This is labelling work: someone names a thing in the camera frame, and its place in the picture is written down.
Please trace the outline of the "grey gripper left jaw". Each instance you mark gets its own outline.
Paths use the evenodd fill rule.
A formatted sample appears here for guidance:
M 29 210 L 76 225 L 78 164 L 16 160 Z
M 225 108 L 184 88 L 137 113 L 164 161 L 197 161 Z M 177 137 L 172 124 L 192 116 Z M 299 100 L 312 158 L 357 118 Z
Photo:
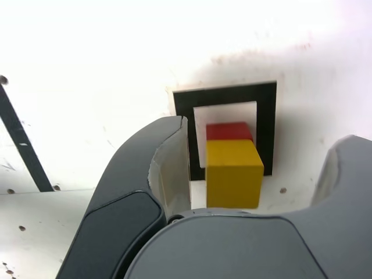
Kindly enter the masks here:
M 122 278 L 139 250 L 191 208 L 188 121 L 163 117 L 113 155 L 91 197 L 59 278 Z

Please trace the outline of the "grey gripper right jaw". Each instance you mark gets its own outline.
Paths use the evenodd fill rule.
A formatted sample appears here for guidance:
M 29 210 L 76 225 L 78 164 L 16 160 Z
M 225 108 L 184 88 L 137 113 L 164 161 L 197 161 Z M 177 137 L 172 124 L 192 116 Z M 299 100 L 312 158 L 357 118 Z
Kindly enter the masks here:
M 313 203 L 273 215 L 211 210 L 158 232 L 126 278 L 370 278 L 371 141 L 329 151 Z

